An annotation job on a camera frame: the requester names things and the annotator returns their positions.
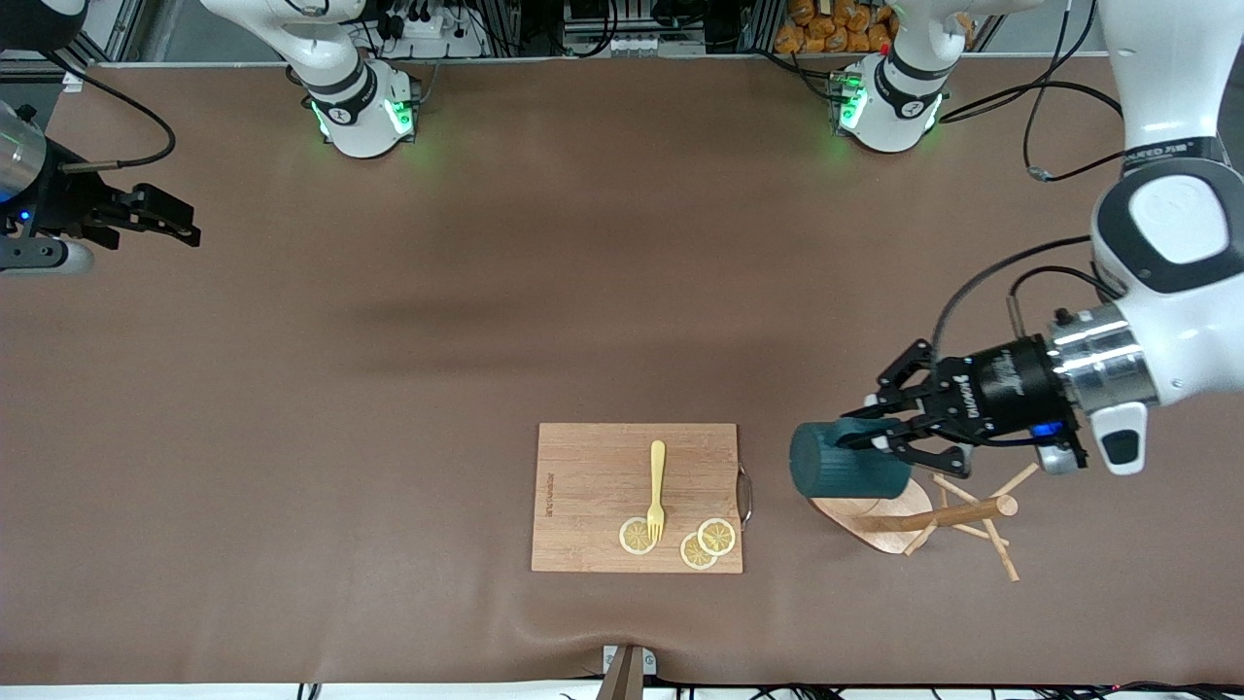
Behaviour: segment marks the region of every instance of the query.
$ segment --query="wooden cutting board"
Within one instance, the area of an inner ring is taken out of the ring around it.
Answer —
[[[618,531],[648,512],[649,450],[666,443],[666,532],[643,556]],[[739,439],[730,424],[541,424],[536,458],[531,569],[536,572],[743,573],[736,481]],[[704,571],[683,563],[680,545],[709,518],[738,541]]]

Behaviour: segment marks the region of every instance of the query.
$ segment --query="plastic fork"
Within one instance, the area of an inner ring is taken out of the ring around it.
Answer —
[[[666,530],[666,510],[661,507],[661,482],[666,476],[666,444],[652,441],[652,506],[648,506],[648,540],[656,545]]]

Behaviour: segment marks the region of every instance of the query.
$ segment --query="wooden base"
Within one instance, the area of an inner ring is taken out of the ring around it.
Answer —
[[[913,480],[907,480],[907,489],[898,499],[812,499],[811,504],[868,547],[888,555],[902,555],[919,537],[923,526],[917,532],[884,531],[877,530],[873,518],[902,518],[933,510],[928,494]]]

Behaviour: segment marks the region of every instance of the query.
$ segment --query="lemon slice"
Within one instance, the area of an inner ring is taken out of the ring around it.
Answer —
[[[622,530],[618,531],[618,542],[622,543],[623,550],[632,555],[647,555],[657,546],[656,542],[648,540],[648,521],[646,518],[631,518],[622,523]]]
[[[713,557],[725,557],[734,550],[734,543],[739,540],[734,536],[734,526],[722,518],[709,518],[695,531],[695,540],[700,550]]]
[[[683,543],[678,550],[683,553],[683,563],[698,572],[717,563],[717,557],[700,548],[699,538],[694,532],[683,538]]]

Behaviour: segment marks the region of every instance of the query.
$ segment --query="cutting board handle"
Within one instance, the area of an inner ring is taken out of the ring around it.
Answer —
[[[734,500],[739,509],[739,530],[748,530],[748,521],[751,520],[751,477],[739,463],[739,476],[734,481]]]

